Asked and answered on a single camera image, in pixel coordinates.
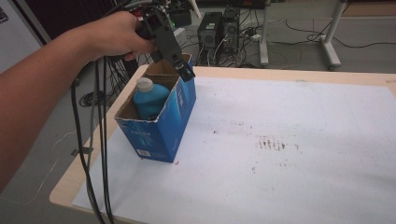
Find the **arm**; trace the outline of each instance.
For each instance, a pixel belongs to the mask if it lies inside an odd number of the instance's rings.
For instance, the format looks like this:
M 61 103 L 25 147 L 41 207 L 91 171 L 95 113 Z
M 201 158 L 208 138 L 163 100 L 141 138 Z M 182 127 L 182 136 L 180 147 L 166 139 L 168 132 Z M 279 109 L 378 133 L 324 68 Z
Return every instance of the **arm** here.
M 135 32 L 137 18 L 119 12 L 60 35 L 0 75 L 0 192 L 18 170 L 51 110 L 80 69 L 102 56 L 153 51 Z

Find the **white paper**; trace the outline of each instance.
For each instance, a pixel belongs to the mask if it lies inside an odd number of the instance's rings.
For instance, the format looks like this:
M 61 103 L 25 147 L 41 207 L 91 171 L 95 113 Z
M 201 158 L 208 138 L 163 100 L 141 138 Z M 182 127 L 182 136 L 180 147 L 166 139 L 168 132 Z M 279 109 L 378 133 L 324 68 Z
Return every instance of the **white paper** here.
M 197 101 L 174 163 L 139 159 L 119 128 L 110 137 L 116 217 L 396 222 L 396 102 L 387 88 L 205 77 L 195 83 Z M 100 161 L 91 174 L 105 211 Z M 83 185 L 73 204 L 91 208 L 86 194 Z

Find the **metal stand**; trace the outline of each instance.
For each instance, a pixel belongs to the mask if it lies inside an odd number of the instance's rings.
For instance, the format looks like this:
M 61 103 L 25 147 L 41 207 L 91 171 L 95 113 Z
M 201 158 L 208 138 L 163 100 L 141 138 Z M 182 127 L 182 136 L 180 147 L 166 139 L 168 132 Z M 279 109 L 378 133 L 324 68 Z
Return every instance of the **metal stand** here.
M 334 50 L 334 47 L 332 46 L 332 36 L 335 33 L 335 29 L 337 28 L 338 22 L 341 19 L 341 15 L 343 14 L 344 7 L 346 5 L 345 3 L 342 3 L 341 1 L 338 2 L 337 7 L 335 8 L 334 15 L 332 17 L 332 24 L 330 24 L 329 31 L 326 35 L 322 35 L 320 37 L 320 42 L 322 43 L 322 46 L 329 58 L 330 65 L 329 68 L 332 70 L 334 67 L 339 67 L 341 66 L 341 62 L 338 59 L 337 53 Z
M 332 14 L 332 24 L 330 25 L 329 31 L 326 35 L 322 35 L 320 37 L 320 42 L 328 55 L 330 60 L 329 68 L 333 69 L 334 67 L 341 66 L 340 60 L 332 46 L 332 36 L 335 33 L 335 29 L 337 28 L 338 22 L 341 19 L 341 15 L 345 8 L 347 1 L 338 1 L 335 11 Z M 262 66 L 266 66 L 269 63 L 268 60 L 268 51 L 267 51 L 267 42 L 266 42 L 266 35 L 267 35 L 267 22 L 268 22 L 268 7 L 271 5 L 271 1 L 267 0 L 266 8 L 264 10 L 264 20 L 263 20 L 263 27 L 262 27 L 262 38 L 260 40 L 260 63 Z

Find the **white label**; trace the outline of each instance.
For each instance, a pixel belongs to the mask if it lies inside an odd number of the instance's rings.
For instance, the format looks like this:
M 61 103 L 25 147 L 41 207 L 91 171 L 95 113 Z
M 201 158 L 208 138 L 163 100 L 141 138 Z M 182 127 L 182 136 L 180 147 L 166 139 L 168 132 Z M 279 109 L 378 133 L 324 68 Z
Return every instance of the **white label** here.
M 137 149 L 136 151 L 137 151 L 137 153 L 139 153 L 139 155 L 141 155 L 141 156 L 148 156 L 148 157 L 151 157 L 151 155 L 149 154 L 148 151 L 140 150 L 140 149 Z

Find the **stain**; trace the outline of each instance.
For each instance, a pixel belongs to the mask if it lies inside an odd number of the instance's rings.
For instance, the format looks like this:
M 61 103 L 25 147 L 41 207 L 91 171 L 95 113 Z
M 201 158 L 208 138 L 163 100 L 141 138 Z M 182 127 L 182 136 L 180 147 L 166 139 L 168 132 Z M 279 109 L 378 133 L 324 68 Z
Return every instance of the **stain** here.
M 256 135 L 256 137 L 258 138 L 258 142 L 256 143 L 256 147 L 258 148 L 265 148 L 268 150 L 276 150 L 276 151 L 283 151 L 283 150 L 287 150 L 290 149 L 290 147 L 288 147 L 288 143 L 283 142 L 283 138 L 282 137 L 276 137 L 273 135 Z M 300 146 L 299 145 L 292 145 L 294 146 L 295 149 L 299 150 Z

